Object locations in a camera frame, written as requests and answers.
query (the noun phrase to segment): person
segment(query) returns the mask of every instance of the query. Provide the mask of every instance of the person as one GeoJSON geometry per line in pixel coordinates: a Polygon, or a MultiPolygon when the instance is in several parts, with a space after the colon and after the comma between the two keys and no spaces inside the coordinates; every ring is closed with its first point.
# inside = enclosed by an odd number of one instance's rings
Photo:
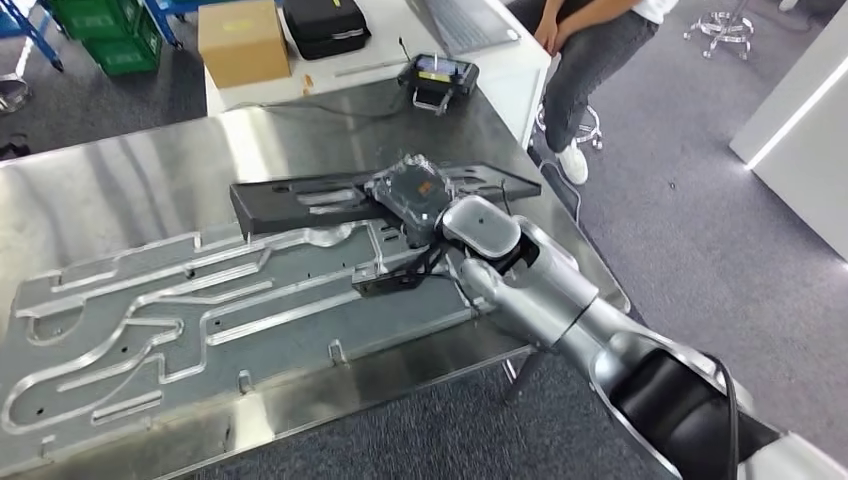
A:
{"type": "Polygon", "coordinates": [[[544,98],[545,140],[568,179],[589,177],[575,142],[589,94],[653,38],[677,0],[515,0],[507,5],[551,56],[561,59],[544,98]]]}

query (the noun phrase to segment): white wall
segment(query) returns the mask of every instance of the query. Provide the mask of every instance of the white wall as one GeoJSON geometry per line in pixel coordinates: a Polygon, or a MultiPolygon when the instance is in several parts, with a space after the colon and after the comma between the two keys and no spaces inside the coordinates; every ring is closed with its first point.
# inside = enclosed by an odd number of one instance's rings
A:
{"type": "MultiPolygon", "coordinates": [[[[843,7],[734,137],[750,162],[848,59],[843,7]]],[[[792,127],[754,172],[843,258],[848,259],[848,74],[792,127]]]]}

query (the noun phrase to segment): jeans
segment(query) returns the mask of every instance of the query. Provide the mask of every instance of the jeans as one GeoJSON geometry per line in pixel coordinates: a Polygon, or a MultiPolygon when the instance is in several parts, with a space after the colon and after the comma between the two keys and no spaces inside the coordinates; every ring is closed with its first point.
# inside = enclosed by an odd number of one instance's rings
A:
{"type": "MultiPolygon", "coordinates": [[[[557,22],[591,0],[565,0],[557,22]]],[[[515,0],[509,11],[531,34],[542,20],[545,0],[515,0]]],[[[659,25],[628,10],[607,23],[583,29],[566,40],[556,73],[545,93],[545,139],[562,152],[577,134],[589,104],[589,94],[627,63],[653,38],[659,25]]]]}

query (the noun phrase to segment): stainless steel table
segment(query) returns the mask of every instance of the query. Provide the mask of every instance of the stainless steel table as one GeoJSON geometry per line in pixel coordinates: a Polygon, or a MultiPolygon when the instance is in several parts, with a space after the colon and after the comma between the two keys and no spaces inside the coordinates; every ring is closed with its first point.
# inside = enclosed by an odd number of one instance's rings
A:
{"type": "MultiPolygon", "coordinates": [[[[378,82],[305,102],[374,113],[391,108],[397,89],[392,81],[378,82]]],[[[455,102],[442,118],[411,107],[387,119],[311,107],[245,108],[4,162],[0,338],[22,280],[233,222],[227,188],[236,180],[373,170],[406,153],[439,162],[486,162],[541,182],[479,92],[455,102]]],[[[511,207],[564,245],[608,301],[629,309],[615,279],[549,189],[511,207]]],[[[260,383],[248,395],[214,398],[190,412],[151,418],[143,429],[79,453],[58,455],[48,442],[39,452],[39,463],[46,465],[33,465],[37,468],[21,476],[173,477],[530,351],[486,319],[467,321],[344,366],[260,383]]]]}

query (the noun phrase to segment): clear plastic cover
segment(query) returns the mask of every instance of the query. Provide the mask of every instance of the clear plastic cover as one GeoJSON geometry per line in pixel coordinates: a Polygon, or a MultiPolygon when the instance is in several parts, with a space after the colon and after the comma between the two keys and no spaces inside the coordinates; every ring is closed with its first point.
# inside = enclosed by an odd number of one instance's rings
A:
{"type": "Polygon", "coordinates": [[[423,155],[407,155],[374,175],[367,188],[375,200],[403,221],[412,247],[428,245],[435,239],[436,221],[455,196],[450,178],[423,155]]]}

